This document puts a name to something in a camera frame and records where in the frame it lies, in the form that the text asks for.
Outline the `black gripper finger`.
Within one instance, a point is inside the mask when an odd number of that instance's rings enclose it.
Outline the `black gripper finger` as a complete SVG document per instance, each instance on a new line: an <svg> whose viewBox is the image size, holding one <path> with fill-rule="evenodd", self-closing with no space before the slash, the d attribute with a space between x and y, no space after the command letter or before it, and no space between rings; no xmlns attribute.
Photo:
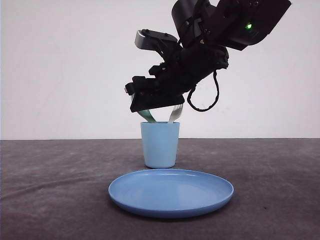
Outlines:
<svg viewBox="0 0 320 240"><path fill-rule="evenodd" d="M180 105L185 102L182 95L151 95L151 94L138 94L133 97L130 105L131 112L139 112L143 110L157 109L169 106Z"/></svg>

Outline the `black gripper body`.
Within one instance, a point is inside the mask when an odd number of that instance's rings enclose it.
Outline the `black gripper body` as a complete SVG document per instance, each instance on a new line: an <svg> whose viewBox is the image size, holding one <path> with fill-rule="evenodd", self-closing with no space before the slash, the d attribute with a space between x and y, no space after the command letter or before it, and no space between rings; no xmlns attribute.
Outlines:
<svg viewBox="0 0 320 240"><path fill-rule="evenodd" d="M125 92L130 96L179 98L215 70L226 69L228 60L224 46L196 43L188 48L179 47L171 59L149 69L154 78L134 76L125 85Z"/></svg>

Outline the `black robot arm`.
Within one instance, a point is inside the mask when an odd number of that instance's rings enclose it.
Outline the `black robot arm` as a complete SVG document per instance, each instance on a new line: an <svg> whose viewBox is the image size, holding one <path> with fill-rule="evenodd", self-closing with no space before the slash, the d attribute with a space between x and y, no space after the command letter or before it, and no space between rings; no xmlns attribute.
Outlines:
<svg viewBox="0 0 320 240"><path fill-rule="evenodd" d="M157 52L163 62L149 77L134 76L125 85L132 96L130 110L176 106L190 102L196 85L229 65L228 48L243 50L271 33L291 6L288 0L179 0L172 10L178 37L149 29L138 30L135 45Z"/></svg>

